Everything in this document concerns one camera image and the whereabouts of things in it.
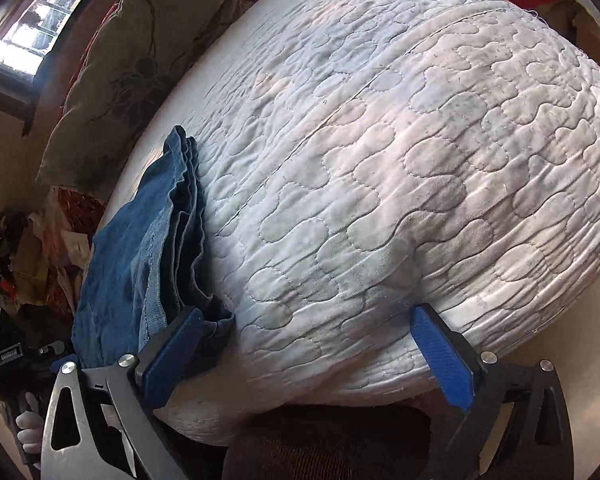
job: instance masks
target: pile of clothes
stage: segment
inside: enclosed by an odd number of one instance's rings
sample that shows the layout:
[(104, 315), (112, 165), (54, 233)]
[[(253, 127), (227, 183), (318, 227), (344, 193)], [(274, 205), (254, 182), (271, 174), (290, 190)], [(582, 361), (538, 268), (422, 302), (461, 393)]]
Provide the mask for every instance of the pile of clothes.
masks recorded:
[(0, 305), (46, 305), (71, 319), (103, 213), (96, 199), (57, 187), (41, 212), (1, 212)]

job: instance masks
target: blue denim fabric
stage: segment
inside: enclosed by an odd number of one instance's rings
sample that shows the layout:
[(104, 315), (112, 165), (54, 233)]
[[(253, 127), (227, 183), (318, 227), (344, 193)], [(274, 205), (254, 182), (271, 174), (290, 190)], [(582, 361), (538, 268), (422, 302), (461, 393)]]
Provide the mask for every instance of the blue denim fabric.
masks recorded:
[(137, 354), (188, 306), (203, 312), (205, 330), (188, 374), (215, 365), (235, 319), (200, 280), (205, 200), (197, 167), (195, 140), (176, 126), (135, 198), (93, 237), (72, 335), (83, 367)]

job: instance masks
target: blue clamp pad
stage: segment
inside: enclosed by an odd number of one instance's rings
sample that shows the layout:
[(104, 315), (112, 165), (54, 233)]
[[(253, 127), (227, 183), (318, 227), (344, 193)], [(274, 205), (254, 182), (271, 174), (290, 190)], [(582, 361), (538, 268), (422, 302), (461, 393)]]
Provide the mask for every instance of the blue clamp pad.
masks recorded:
[(411, 335), (446, 401), (466, 412), (474, 400), (479, 369), (471, 370), (456, 346), (463, 346), (462, 350), (468, 346), (475, 354), (474, 350), (461, 334), (452, 332), (428, 304), (414, 306), (411, 310)]
[[(155, 345), (154, 348), (159, 348), (150, 359), (151, 364), (142, 373), (138, 384), (142, 394), (142, 405), (149, 410), (156, 410), (167, 404), (176, 385), (184, 377), (202, 339), (205, 325), (202, 311), (192, 308), (183, 314), (185, 315), (182, 322), (176, 318), (171, 323), (173, 331), (170, 330), (171, 326), (168, 327), (145, 347)], [(140, 354), (141, 362), (143, 354), (144, 349)]]

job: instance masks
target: white quilt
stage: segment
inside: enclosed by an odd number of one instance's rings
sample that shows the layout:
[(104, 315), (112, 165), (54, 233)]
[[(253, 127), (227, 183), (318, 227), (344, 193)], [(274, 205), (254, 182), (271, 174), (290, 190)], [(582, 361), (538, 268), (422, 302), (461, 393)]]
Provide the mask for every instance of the white quilt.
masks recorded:
[(106, 218), (175, 124), (237, 319), (158, 413), (191, 438), (420, 393), (407, 304), (503, 352), (600, 273), (600, 68), (505, 0), (261, 0), (158, 111)]

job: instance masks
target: white glove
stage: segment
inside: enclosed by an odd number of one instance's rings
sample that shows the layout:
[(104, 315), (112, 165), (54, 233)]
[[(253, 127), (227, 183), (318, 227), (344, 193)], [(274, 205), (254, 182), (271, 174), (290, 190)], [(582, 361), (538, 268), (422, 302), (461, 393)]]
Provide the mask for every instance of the white glove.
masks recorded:
[[(25, 399), (31, 411), (22, 412), (17, 416), (16, 426), (22, 430), (18, 432), (17, 438), (25, 453), (39, 454), (42, 451), (42, 433), (45, 428), (45, 421), (38, 415), (38, 401), (34, 394), (27, 392)], [(5, 424), (8, 424), (7, 409), (4, 402), (1, 401), (0, 414)]]

